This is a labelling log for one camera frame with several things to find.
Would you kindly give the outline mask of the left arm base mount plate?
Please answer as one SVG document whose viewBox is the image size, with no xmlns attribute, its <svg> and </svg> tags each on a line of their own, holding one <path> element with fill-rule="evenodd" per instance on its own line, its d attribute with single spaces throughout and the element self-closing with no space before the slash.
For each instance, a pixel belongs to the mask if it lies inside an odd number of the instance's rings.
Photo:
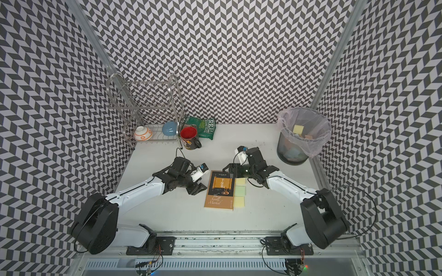
<svg viewBox="0 0 442 276">
<path fill-rule="evenodd" d="M 160 236 L 148 238 L 142 247 L 128 247 L 126 255 L 129 256 L 149 256 L 160 254 L 162 256 L 171 256 L 175 248 L 176 237 Z"/>
</svg>

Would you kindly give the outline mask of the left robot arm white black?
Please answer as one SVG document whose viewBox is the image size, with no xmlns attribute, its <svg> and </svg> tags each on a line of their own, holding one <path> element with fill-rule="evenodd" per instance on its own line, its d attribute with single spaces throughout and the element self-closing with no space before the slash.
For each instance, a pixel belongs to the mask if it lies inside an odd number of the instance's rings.
<svg viewBox="0 0 442 276">
<path fill-rule="evenodd" d="M 69 234 L 74 239 L 74 250 L 82 246 L 86 252 L 99 254 L 108 247 L 128 247 L 152 253 L 156 250 L 157 233 L 144 224 L 137 227 L 119 224 L 123 216 L 138 205 L 179 187 L 194 196 L 207 190 L 200 183 L 208 166 L 195 166 L 184 157 L 155 172 L 149 179 L 120 192 L 91 195 L 75 217 Z"/>
</svg>

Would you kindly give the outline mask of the brown black scroll book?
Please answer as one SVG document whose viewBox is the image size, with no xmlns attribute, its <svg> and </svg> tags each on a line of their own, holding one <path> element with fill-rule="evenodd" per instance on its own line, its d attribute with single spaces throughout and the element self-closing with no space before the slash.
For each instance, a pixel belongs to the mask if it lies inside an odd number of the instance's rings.
<svg viewBox="0 0 442 276">
<path fill-rule="evenodd" d="M 211 171 L 205 208 L 233 210 L 235 180 L 224 171 Z"/>
</svg>

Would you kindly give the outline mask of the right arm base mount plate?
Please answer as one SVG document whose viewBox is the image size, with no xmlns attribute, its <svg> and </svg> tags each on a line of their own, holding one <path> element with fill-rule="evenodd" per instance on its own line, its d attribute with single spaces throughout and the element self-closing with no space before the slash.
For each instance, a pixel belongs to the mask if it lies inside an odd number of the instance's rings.
<svg viewBox="0 0 442 276">
<path fill-rule="evenodd" d="M 290 241 L 280 236 L 266 236 L 261 240 L 265 251 L 269 256 L 311 256 L 314 255 L 311 244 L 293 246 Z"/>
</svg>

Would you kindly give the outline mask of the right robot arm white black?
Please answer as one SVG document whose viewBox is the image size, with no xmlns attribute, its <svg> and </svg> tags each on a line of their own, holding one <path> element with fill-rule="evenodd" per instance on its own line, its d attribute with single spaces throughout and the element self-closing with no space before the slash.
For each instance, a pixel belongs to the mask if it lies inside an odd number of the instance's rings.
<svg viewBox="0 0 442 276">
<path fill-rule="evenodd" d="M 349 223 L 331 190 L 314 190 L 289 178 L 279 168 L 268 165 L 258 147 L 241 146 L 235 153 L 239 162 L 228 164 L 223 172 L 233 177 L 254 179 L 300 206 L 303 221 L 286 228 L 281 234 L 282 246 L 287 251 L 307 244 L 325 249 L 349 230 Z"/>
</svg>

